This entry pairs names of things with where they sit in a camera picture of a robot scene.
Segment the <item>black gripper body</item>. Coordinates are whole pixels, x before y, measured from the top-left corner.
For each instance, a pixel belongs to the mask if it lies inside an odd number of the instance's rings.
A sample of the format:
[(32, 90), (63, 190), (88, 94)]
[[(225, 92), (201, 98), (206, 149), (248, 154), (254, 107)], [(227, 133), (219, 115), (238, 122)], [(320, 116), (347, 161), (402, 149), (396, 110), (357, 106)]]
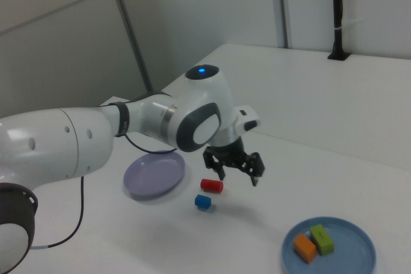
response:
[(239, 167), (244, 165), (246, 156), (242, 138), (238, 137), (226, 146), (208, 146), (205, 149), (205, 166), (215, 167), (221, 164), (227, 167)]

